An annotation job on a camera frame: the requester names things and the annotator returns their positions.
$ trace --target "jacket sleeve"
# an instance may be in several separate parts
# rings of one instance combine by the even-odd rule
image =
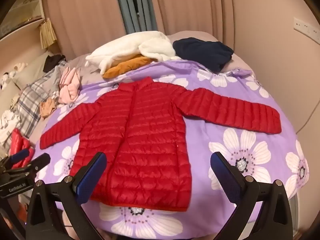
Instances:
[[[205,88],[191,91],[174,84],[168,84],[168,93],[185,116],[249,131],[281,133],[280,115],[270,106],[220,96]]]
[[[98,112],[99,107],[97,102],[79,104],[41,136],[40,149],[46,149],[81,132],[85,124]]]

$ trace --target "curtain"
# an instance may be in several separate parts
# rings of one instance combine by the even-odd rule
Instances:
[[[137,0],[137,6],[141,31],[156,31],[156,17],[153,11],[152,0]]]
[[[234,47],[232,0],[152,0],[158,30],[207,32]]]
[[[126,33],[140,32],[137,12],[133,0],[118,0]]]
[[[118,0],[42,0],[67,60],[124,36]]]

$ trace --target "navy blue cloth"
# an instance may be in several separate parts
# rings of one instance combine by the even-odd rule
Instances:
[[[233,50],[220,41],[201,41],[196,38],[175,41],[173,48],[180,58],[196,61],[213,72],[220,72],[233,54]]]

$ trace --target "pink curtain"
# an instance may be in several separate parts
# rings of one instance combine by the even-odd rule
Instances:
[[[117,0],[43,0],[43,6],[68,60],[126,34]]]
[[[232,0],[152,0],[158,30],[166,35],[203,31],[234,46]]]

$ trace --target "blue gripper pad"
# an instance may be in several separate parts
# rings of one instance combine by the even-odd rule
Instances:
[[[16,154],[10,156],[11,163],[12,164],[16,164],[16,163],[24,160],[28,156],[29,156],[29,150],[28,149],[23,149],[23,150],[17,152]]]
[[[237,178],[230,170],[234,166],[231,166],[220,152],[216,152],[211,155],[210,165],[229,201],[238,205],[240,202],[242,189]]]
[[[98,158],[91,163],[90,167],[76,188],[77,203],[79,205],[86,203],[89,200],[100,177],[106,169],[106,166],[107,157],[104,153],[100,153]]]

